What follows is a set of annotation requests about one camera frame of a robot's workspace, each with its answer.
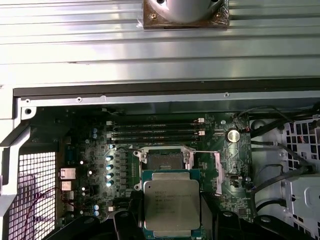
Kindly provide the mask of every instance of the black ram slot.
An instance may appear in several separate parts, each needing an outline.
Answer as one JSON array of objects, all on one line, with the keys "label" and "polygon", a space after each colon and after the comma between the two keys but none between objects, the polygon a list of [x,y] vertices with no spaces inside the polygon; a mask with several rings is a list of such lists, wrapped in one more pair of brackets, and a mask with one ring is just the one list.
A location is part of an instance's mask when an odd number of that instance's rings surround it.
[{"label": "black ram slot", "polygon": [[162,137],[193,137],[199,136],[199,133],[190,133],[190,132],[148,132],[148,133],[133,133],[133,134],[114,134],[112,137],[115,139],[123,138],[162,138]]},{"label": "black ram slot", "polygon": [[181,120],[162,120],[162,121],[125,121],[125,122],[115,122],[114,124],[117,126],[143,126],[143,125],[183,125],[183,124],[204,124],[204,122],[197,122],[198,119],[181,119]]},{"label": "black ram slot", "polygon": [[114,135],[125,135],[125,134],[137,134],[137,133],[142,133],[142,134],[149,134],[149,133],[164,133],[164,132],[178,132],[178,133],[197,133],[199,131],[205,131],[205,128],[197,127],[197,128],[183,128],[183,129],[158,129],[158,130],[139,130],[139,129],[129,129],[127,131],[114,131]]},{"label": "black ram slot", "polygon": [[185,130],[198,129],[198,125],[176,126],[176,125],[146,125],[146,126],[128,126],[128,127],[114,127],[114,132],[123,131],[154,131],[154,130]]},{"label": "black ram slot", "polygon": [[115,140],[113,144],[181,144],[181,143],[194,143],[201,142],[199,138],[194,139],[144,139],[144,140]]},{"label": "black ram slot", "polygon": [[138,137],[133,137],[133,136],[129,136],[129,137],[116,137],[116,138],[112,138],[114,140],[144,140],[144,139],[163,139],[163,140],[170,140],[170,139],[195,139],[198,138],[198,135],[184,135],[184,136],[165,136],[165,135],[159,135],[159,136],[138,136]]}]

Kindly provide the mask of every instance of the metal panel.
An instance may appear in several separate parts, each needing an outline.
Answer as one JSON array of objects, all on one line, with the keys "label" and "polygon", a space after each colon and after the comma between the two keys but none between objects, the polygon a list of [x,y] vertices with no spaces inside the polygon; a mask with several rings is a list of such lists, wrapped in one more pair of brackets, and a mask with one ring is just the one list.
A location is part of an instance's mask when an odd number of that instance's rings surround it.
[{"label": "metal panel", "polygon": [[229,4],[226,30],[149,31],[141,27],[141,0],[1,1],[0,83],[320,76],[320,1]]}]

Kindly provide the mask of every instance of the motherboard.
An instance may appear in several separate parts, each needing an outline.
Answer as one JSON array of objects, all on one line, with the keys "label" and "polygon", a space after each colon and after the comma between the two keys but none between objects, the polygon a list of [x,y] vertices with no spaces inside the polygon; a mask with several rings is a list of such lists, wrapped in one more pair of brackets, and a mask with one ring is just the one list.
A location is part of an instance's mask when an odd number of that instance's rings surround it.
[{"label": "motherboard", "polygon": [[147,239],[206,239],[199,193],[207,192],[222,210],[253,221],[246,116],[106,114],[77,123],[60,169],[64,210],[74,218],[104,221],[143,191]]}]

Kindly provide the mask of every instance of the solid capacitor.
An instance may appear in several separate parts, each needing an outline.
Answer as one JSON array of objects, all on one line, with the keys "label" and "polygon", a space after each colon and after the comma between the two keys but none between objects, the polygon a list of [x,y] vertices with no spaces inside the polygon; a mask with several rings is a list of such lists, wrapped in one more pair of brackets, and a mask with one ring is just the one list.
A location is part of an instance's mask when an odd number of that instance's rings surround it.
[{"label": "solid capacitor", "polygon": [[105,160],[106,160],[106,161],[111,161],[112,159],[114,159],[113,156],[106,156],[106,157],[105,157]]},{"label": "solid capacitor", "polygon": [[111,179],[113,176],[114,174],[111,172],[111,173],[108,173],[105,177],[106,179]]},{"label": "solid capacitor", "polygon": [[110,170],[113,169],[113,168],[114,168],[114,166],[113,166],[112,164],[107,165],[107,166],[105,167],[105,169],[107,169],[108,171],[110,171]]},{"label": "solid capacitor", "polygon": [[111,187],[114,184],[114,181],[110,180],[106,182],[107,187]]}]

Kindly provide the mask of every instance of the capacitor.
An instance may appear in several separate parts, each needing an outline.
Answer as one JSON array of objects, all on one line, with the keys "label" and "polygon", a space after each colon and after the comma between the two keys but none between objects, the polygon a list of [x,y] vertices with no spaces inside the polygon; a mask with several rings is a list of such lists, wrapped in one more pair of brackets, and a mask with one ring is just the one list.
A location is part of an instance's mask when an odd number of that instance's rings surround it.
[{"label": "capacitor", "polygon": [[110,180],[106,182],[107,187],[111,187],[114,184],[114,181]]},{"label": "capacitor", "polygon": [[111,169],[113,169],[114,166],[112,164],[109,164],[105,167],[105,169],[107,169],[108,171],[110,171]]},{"label": "capacitor", "polygon": [[108,173],[105,177],[106,179],[111,179],[113,176],[114,174],[111,172],[111,173]]},{"label": "capacitor", "polygon": [[105,157],[105,160],[106,160],[106,161],[111,161],[112,159],[114,159],[113,156],[106,156],[106,157]]},{"label": "capacitor", "polygon": [[229,129],[225,133],[225,139],[229,143],[237,143],[240,140],[240,133],[236,129]]}]

